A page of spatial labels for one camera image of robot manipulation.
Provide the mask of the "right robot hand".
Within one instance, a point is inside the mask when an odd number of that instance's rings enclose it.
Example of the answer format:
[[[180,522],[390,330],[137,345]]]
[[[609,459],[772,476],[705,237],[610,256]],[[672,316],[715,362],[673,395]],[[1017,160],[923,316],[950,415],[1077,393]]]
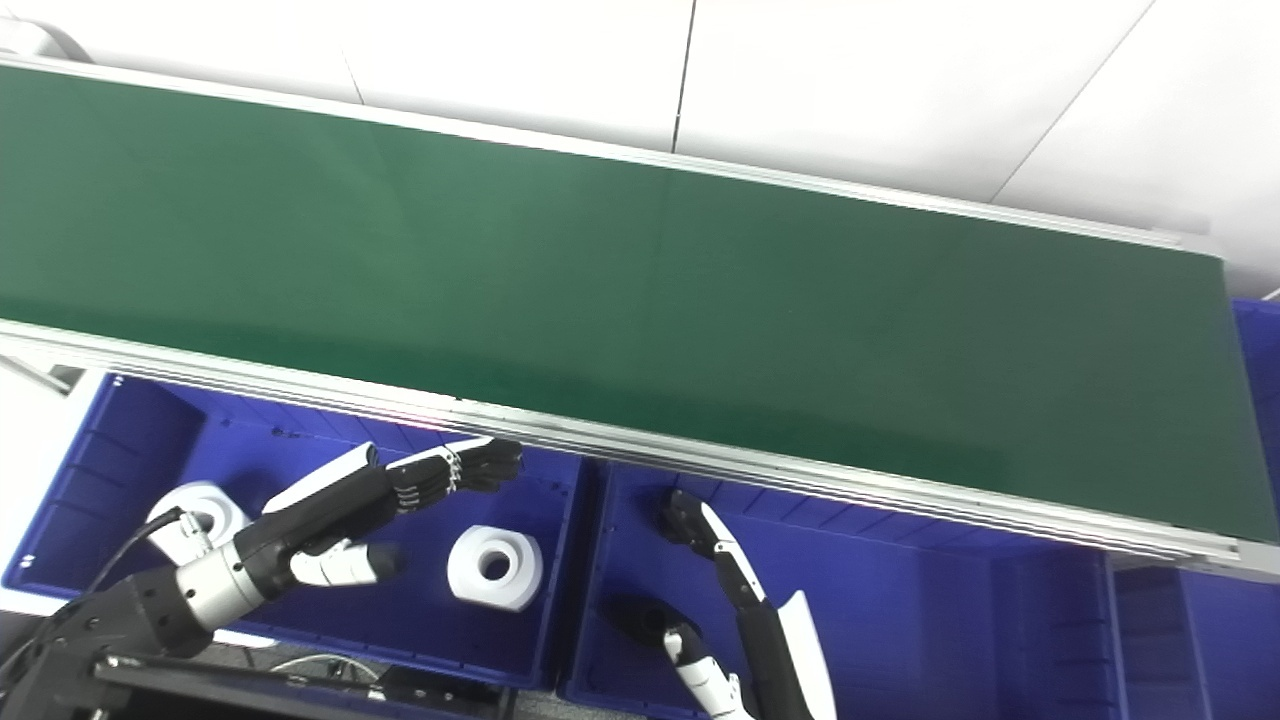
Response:
[[[701,498],[675,489],[660,516],[671,542],[714,565],[748,661],[744,684],[689,620],[666,624],[660,647],[701,710],[712,719],[835,719],[829,669],[805,593],[776,605],[732,530]]]

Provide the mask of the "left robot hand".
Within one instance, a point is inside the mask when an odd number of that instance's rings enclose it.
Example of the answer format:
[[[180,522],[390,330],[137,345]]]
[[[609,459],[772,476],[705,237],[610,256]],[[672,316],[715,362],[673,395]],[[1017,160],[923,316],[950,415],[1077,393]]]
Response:
[[[371,585],[401,573],[403,553],[366,537],[460,491],[495,493],[513,480],[521,443],[477,437],[365,466],[265,512],[232,541],[234,571],[265,601],[306,585]]]

